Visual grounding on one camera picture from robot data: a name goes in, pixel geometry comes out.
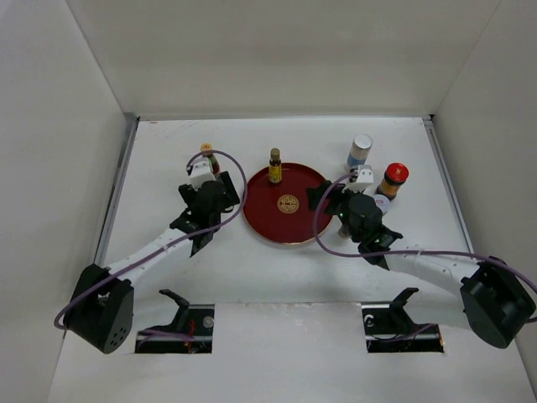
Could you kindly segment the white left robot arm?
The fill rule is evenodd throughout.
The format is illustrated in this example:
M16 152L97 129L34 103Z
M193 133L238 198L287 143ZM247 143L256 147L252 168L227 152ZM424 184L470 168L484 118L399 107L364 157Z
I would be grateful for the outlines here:
M90 264L81 272L69 304L55 325L71 331L104 354L116 351L133 326L134 287L169 257L189 259L227 223L222 214L241 200L228 172L211 175L199 186L179 187L186 209L154 241L107 267Z

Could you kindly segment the small black label spice bottle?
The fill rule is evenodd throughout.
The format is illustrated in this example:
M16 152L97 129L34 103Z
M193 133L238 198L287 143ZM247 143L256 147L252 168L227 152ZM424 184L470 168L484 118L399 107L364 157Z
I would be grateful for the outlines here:
M350 239L351 238L351 234L350 234L349 230L343 225L340 226L340 228L338 230L338 234L343 239Z

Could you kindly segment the white lid small jar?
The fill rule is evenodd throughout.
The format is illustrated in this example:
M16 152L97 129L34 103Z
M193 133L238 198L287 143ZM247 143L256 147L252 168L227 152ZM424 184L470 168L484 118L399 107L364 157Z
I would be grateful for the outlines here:
M386 215L391 208L391 201L382 194L373 195L373 200L375 201L376 206L380 209L383 215Z

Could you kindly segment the red cap sauce jar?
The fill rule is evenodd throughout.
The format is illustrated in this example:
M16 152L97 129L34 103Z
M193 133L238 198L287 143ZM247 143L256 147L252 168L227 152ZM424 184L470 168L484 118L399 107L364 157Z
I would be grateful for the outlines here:
M376 192L392 201L398 194L399 188L408 180L409 169L402 163L390 164L383 174L383 179Z

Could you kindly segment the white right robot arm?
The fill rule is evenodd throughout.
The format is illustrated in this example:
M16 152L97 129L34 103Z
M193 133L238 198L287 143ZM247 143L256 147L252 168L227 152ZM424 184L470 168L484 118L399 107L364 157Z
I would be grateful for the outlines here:
M370 265L413 276L457 296L465 327L482 341L506 348L524 326L536 321L536 286L503 260L462 251L431 250L405 241L383 224L371 196L340 181L306 191L308 208L339 219L357 245L354 254Z

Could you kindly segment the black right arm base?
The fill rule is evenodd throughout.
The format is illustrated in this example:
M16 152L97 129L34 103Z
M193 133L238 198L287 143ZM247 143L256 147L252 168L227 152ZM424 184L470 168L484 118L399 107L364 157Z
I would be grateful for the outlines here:
M391 301L361 305L366 349L369 353L444 353L440 328L434 323L415 323L405 311L410 287Z

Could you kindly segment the blue label granule bottle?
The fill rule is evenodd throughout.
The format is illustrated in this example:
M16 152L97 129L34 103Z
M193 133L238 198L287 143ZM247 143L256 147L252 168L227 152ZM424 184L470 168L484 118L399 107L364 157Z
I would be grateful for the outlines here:
M352 145L347 156L347 171L350 171L355 166L365 165L372 147L373 140L371 137L366 134L358 134L352 141Z

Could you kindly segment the red round tray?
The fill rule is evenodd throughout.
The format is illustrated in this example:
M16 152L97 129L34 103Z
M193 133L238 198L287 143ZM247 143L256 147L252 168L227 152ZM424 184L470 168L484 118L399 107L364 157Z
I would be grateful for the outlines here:
M269 169L261 169L248 180L248 195L242 209L248 226L273 243L301 244L315 238L314 213L309 209L308 188L325 178L307 165L282 164L282 181L269 181Z

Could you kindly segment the small yellow label bottle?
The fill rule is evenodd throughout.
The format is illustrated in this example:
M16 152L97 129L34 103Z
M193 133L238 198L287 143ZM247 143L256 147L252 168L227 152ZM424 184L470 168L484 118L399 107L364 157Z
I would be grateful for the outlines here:
M279 184L282 181L281 156L278 148L270 150L268 180L271 184Z

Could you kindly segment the green label sauce bottle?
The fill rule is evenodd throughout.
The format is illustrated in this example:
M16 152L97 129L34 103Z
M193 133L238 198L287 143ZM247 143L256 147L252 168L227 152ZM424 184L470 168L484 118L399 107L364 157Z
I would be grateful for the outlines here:
M208 159L211 165L211 171L213 175L218 175L220 173L220 164L216 158L216 155L213 153L213 148L211 144L204 143L201 145L202 157Z

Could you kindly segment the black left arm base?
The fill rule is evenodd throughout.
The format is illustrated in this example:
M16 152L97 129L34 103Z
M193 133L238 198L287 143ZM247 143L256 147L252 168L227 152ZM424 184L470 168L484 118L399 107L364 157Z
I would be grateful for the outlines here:
M170 298L177 311L170 323L145 328L137 333L136 354L212 353L216 307L214 304L190 304L172 290L159 293Z

